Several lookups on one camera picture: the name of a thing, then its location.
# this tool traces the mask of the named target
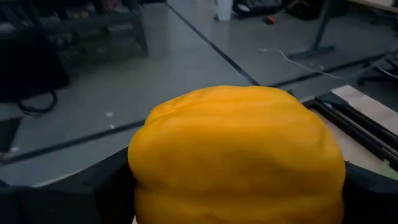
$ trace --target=black cable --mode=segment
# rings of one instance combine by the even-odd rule
[[[49,93],[51,94],[53,99],[52,102],[49,104],[49,106],[46,108],[34,108],[33,106],[25,106],[22,103],[22,100],[19,100],[17,105],[24,114],[27,114],[29,116],[41,116],[51,111],[58,103],[57,94],[54,92],[54,90],[50,90]]]

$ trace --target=yellow bell pepper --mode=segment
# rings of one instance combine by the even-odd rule
[[[321,119],[282,90],[216,86],[162,103],[128,155],[138,224],[343,218],[340,149]]]

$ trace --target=floor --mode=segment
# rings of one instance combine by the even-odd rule
[[[261,18],[213,19],[213,0],[170,0],[169,5],[205,38],[230,57],[260,85],[272,85],[308,73],[279,53],[260,54],[259,48],[295,52],[312,39],[316,21],[303,22],[288,15],[267,26]],[[388,26],[371,25],[368,14],[349,11],[331,20],[325,43],[337,50],[302,60],[310,67],[329,68],[391,49],[394,33]],[[149,57],[130,57],[86,65],[74,70],[72,84],[58,91],[59,103],[49,114],[25,116],[14,141],[15,154],[71,141],[93,133],[145,119],[159,103],[192,90],[215,85],[248,86],[251,83],[205,42],[165,4],[148,4],[143,10]],[[335,75],[347,75],[344,70]],[[318,77],[283,86],[297,98],[317,95],[348,80]],[[44,104],[48,96],[28,101]],[[22,116],[14,105],[0,105],[0,118]],[[128,145],[136,129],[78,144],[67,149],[0,167],[0,179],[10,184],[35,185],[84,169]]]

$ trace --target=white cable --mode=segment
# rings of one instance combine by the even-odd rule
[[[280,54],[283,56],[283,58],[285,58],[286,61],[288,61],[288,62],[290,62],[290,63],[292,63],[292,64],[294,64],[294,65],[296,65],[296,66],[298,66],[298,67],[300,67],[300,68],[302,68],[302,69],[304,69],[304,70],[307,70],[307,71],[309,71],[309,72],[320,73],[320,74],[322,74],[322,75],[326,75],[326,76],[329,76],[329,77],[332,77],[332,78],[335,78],[335,79],[338,79],[338,80],[345,80],[345,79],[351,79],[351,78],[357,77],[358,75],[361,75],[362,73],[367,72],[368,70],[371,70],[371,69],[373,69],[374,67],[377,67],[377,66],[378,66],[377,64],[378,64],[379,62],[381,62],[381,61],[383,61],[383,60],[385,60],[385,59],[388,59],[389,57],[393,57],[394,54],[396,53],[396,50],[395,50],[396,47],[397,47],[397,46],[394,46],[394,48],[393,48],[389,53],[387,53],[385,56],[381,57],[379,60],[373,62],[373,63],[370,64],[369,66],[357,70],[354,74],[351,74],[351,75],[348,75],[348,76],[343,76],[343,77],[339,77],[339,76],[336,76],[336,75],[332,75],[332,74],[330,74],[330,73],[323,72],[323,71],[321,71],[321,70],[315,70],[315,69],[308,68],[308,67],[305,66],[305,65],[302,65],[302,64],[300,64],[300,63],[298,63],[298,62],[295,62],[295,61],[289,59],[289,58],[288,58],[281,50],[279,50],[279,49],[260,49],[259,51],[260,51],[260,53],[278,52],[278,53],[280,53]]]

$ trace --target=white container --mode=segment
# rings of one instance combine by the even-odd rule
[[[219,21],[230,21],[233,0],[215,0]]]

